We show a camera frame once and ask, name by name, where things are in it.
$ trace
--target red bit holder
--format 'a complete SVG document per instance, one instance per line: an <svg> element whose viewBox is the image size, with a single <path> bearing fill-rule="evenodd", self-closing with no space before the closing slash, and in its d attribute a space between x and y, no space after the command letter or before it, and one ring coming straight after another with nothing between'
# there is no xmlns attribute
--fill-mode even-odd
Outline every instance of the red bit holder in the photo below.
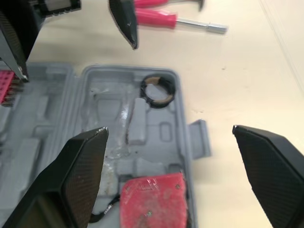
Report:
<svg viewBox="0 0 304 228"><path fill-rule="evenodd" d="M0 104L12 107L16 93L22 91L23 83L10 70L0 71Z"/></svg>
<svg viewBox="0 0 304 228"><path fill-rule="evenodd" d="M125 183L120 195L122 228L185 228L186 183L182 173L140 177Z"/></svg>

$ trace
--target gray plastic tool case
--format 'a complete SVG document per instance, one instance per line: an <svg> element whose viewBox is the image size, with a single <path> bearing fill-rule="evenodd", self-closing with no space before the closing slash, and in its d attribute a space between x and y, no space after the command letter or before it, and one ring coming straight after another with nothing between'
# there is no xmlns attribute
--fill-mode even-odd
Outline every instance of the gray plastic tool case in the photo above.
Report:
<svg viewBox="0 0 304 228"><path fill-rule="evenodd" d="M105 210L130 178L182 170L192 227L198 227L191 160L210 156L209 140L204 121L186 125L176 73L156 68L89 66L77 78L67 64L33 63L28 67L30 83L17 95L14 106L0 107L0 226L69 138L108 126L111 140L111 130L117 128L117 118L127 105L132 113L131 122L123 128L128 129L128 153L116 154L115 158L106 154L93 212ZM0 65L0 70L4 69L7 67ZM140 82L154 73L176 80L175 99L162 109L150 108L139 98ZM156 87L150 90L152 95L158 93ZM89 227L120 227L118 205Z"/></svg>

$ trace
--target black rubber ring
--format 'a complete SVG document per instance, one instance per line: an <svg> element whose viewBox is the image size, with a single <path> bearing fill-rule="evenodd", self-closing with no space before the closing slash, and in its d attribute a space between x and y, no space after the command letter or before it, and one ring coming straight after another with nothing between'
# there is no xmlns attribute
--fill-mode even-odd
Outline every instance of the black rubber ring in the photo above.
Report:
<svg viewBox="0 0 304 228"><path fill-rule="evenodd" d="M166 90L168 96L163 100L153 100L148 97L146 88L148 84L161 86ZM153 74L144 78L141 83L140 97L144 98L151 108L164 108L167 107L171 101L174 100L176 92L175 80L172 76Z"/></svg>

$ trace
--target table surface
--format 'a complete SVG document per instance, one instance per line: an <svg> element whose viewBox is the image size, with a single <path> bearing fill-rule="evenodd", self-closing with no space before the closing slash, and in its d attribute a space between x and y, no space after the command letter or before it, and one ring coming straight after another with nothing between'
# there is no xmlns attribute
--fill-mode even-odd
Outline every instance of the table surface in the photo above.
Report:
<svg viewBox="0 0 304 228"><path fill-rule="evenodd" d="M29 61L68 62L78 75L95 63L175 70L187 121L201 118L209 127L212 157L193 164L199 227L270 228L248 183L232 126L284 135L304 152L304 32L291 33L303 20L285 11L297 7L283 0L206 0L198 12L195 2L170 4L162 9L227 24L229 31L216 35L140 27L139 49L133 51L117 30L107 1L82 2L81 11L45 24ZM298 22L289 26L291 21Z"/></svg>

